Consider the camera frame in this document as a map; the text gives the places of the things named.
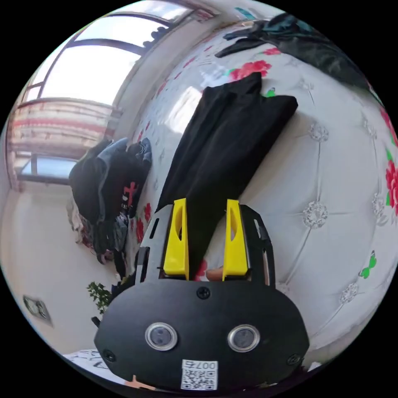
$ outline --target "white wall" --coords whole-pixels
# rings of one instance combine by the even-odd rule
[[[6,161],[5,161],[5,135],[7,122],[4,123],[0,136],[0,225],[3,218],[4,207],[7,201],[8,192],[10,191],[10,181],[8,179]]]
[[[116,106],[123,109],[114,139],[131,137],[145,104],[192,47],[222,23],[238,20],[225,13],[199,23],[188,21],[174,29],[135,64],[122,86]]]
[[[74,241],[68,222],[69,187],[27,184],[11,191],[1,230],[1,264],[17,303],[32,326],[62,354],[94,348],[99,312],[86,290],[91,281],[108,288],[115,282],[112,266],[100,264]],[[53,327],[32,317],[22,302],[26,294],[43,300]]]

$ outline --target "pile of clothes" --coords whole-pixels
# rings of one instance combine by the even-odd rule
[[[340,48],[293,15],[283,13],[270,21],[255,21],[251,28],[228,33],[223,38],[238,37],[241,39],[218,52],[216,57],[271,43],[282,53],[308,63],[342,83],[373,93],[363,73]]]
[[[147,138],[130,146],[127,138],[104,139],[69,174],[73,199],[67,211],[76,241],[91,247],[100,263],[112,259],[121,278],[129,218],[135,216],[151,164]]]

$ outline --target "window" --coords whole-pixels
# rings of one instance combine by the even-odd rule
[[[32,85],[40,83],[44,81],[44,78],[46,77],[47,72],[49,71],[51,65],[57,58],[58,54],[61,52],[61,50],[65,47],[66,43],[70,40],[65,40],[59,47],[57,47],[46,59],[45,61],[41,64],[39,70],[37,71],[36,76],[33,78]]]
[[[97,19],[42,63],[23,102],[73,98],[113,105],[135,62],[193,11],[165,0],[145,0]]]
[[[33,156],[19,173],[18,179],[25,181],[64,182],[67,184],[69,173],[76,160],[48,156]]]
[[[142,12],[155,17],[166,19],[167,21],[177,20],[187,12],[191,11],[181,5],[168,3],[166,1],[145,0],[134,4],[126,5],[114,12]]]
[[[108,39],[144,47],[145,41],[153,41],[151,36],[159,27],[167,28],[159,22],[138,17],[114,16],[94,21],[83,31],[76,41],[84,39]]]
[[[112,105],[139,58],[137,54],[107,46],[68,48],[54,65],[42,97],[78,98]]]

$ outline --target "sunlight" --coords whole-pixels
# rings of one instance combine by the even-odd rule
[[[169,113],[166,125],[175,133],[183,134],[201,98],[199,90],[188,87]]]
[[[66,49],[49,75],[42,97],[66,97],[111,105],[139,55],[107,46]]]

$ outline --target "finger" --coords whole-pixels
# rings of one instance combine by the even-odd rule
[[[206,277],[209,281],[216,282],[223,280],[223,268],[208,269],[206,271]]]

